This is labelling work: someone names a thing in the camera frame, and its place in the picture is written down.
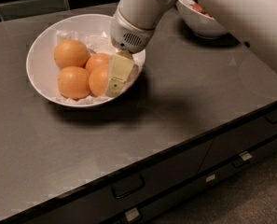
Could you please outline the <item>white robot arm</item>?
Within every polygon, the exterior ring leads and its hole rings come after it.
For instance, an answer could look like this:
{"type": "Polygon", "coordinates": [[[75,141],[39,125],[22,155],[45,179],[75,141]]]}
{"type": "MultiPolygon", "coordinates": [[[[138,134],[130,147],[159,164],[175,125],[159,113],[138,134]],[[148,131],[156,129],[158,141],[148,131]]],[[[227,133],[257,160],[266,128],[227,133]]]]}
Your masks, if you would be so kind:
{"type": "MultiPolygon", "coordinates": [[[[277,74],[277,0],[198,0],[201,7],[277,74]]],[[[120,0],[110,27],[120,60],[145,49],[177,0],[120,0]]]]}

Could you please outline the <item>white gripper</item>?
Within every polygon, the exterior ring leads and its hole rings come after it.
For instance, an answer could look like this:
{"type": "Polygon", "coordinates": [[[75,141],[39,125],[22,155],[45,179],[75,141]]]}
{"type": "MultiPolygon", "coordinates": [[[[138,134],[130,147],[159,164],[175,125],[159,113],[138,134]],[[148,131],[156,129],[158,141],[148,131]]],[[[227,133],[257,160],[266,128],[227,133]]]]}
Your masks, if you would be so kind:
{"type": "Polygon", "coordinates": [[[132,53],[144,50],[153,34],[153,30],[140,29],[130,24],[119,11],[114,14],[110,25],[111,43],[116,49],[122,50],[115,52],[109,61],[107,96],[117,97],[133,83],[139,67],[132,53]]]}

